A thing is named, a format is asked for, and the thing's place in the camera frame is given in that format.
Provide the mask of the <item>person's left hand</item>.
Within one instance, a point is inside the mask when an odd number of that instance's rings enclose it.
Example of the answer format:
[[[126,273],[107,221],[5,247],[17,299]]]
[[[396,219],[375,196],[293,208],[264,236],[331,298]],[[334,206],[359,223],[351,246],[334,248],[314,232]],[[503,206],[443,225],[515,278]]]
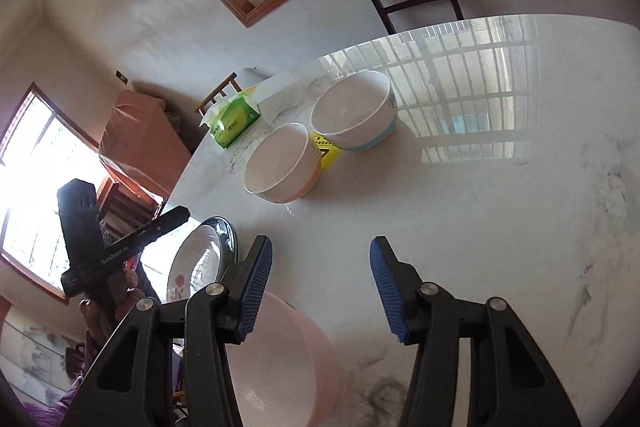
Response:
[[[126,288],[126,295],[117,305],[114,305],[111,299],[101,301],[85,298],[79,303],[79,311],[86,324],[88,343],[98,347],[104,346],[130,309],[145,297],[144,292],[138,287],[137,273],[130,269],[122,271],[119,286]]]

